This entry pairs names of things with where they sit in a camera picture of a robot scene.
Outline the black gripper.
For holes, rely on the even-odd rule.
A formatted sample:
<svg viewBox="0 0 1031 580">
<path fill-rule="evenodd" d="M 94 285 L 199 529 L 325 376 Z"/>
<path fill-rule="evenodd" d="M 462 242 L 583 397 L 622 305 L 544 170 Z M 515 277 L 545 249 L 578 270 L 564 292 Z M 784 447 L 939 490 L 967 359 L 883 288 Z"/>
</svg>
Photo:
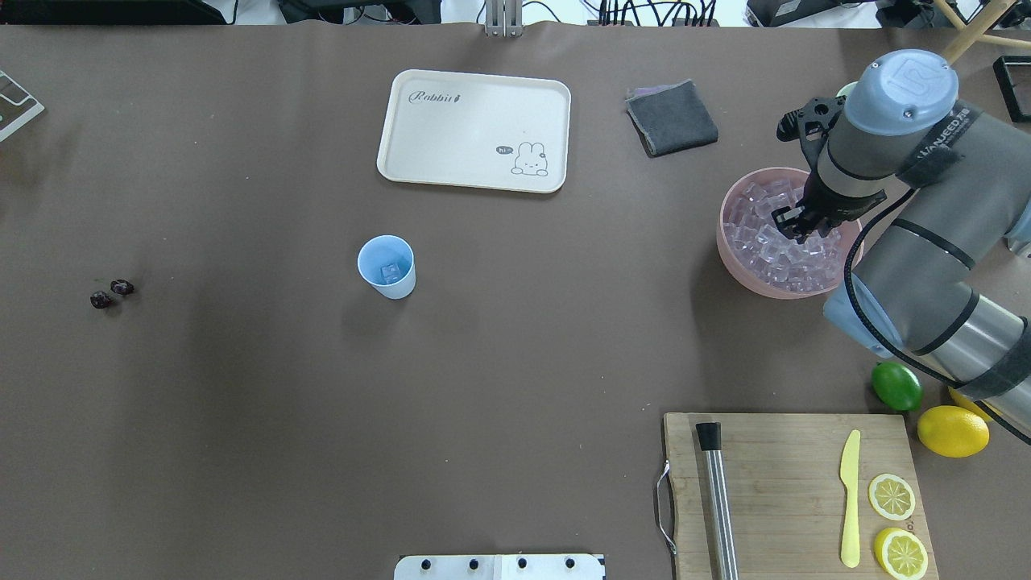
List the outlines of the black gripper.
<svg viewBox="0 0 1031 580">
<path fill-rule="evenodd" d="M 799 205 L 773 210 L 773 223 L 777 229 L 793 229 L 795 243 L 804 245 L 814 232 L 827 236 L 831 229 L 861 218 L 886 199 L 883 187 L 858 196 L 844 195 L 813 173 L 805 183 Z"/>
</svg>

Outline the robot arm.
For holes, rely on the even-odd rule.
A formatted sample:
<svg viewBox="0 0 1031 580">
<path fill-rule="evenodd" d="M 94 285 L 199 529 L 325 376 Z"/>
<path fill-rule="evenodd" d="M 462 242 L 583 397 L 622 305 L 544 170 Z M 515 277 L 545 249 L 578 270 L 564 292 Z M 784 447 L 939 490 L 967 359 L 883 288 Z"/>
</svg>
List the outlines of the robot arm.
<svg viewBox="0 0 1031 580">
<path fill-rule="evenodd" d="M 789 241 L 882 212 L 882 236 L 824 313 L 877 355 L 954 386 L 1029 440 L 1029 319 L 966 282 L 996 243 L 1029 254 L 1029 136 L 959 98 L 946 59 L 898 49 L 868 65 L 846 96 L 814 98 L 778 122 L 809 163 L 801 201 L 774 210 Z"/>
</svg>

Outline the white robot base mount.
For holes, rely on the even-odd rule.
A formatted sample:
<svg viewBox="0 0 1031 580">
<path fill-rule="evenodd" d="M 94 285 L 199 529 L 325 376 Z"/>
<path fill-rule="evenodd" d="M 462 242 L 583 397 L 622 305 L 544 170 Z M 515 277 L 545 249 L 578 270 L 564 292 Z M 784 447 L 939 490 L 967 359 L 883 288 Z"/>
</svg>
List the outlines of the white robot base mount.
<svg viewBox="0 0 1031 580">
<path fill-rule="evenodd" d="M 395 565 L 394 579 L 607 579 L 603 555 L 509 553 L 409 555 Z"/>
</svg>

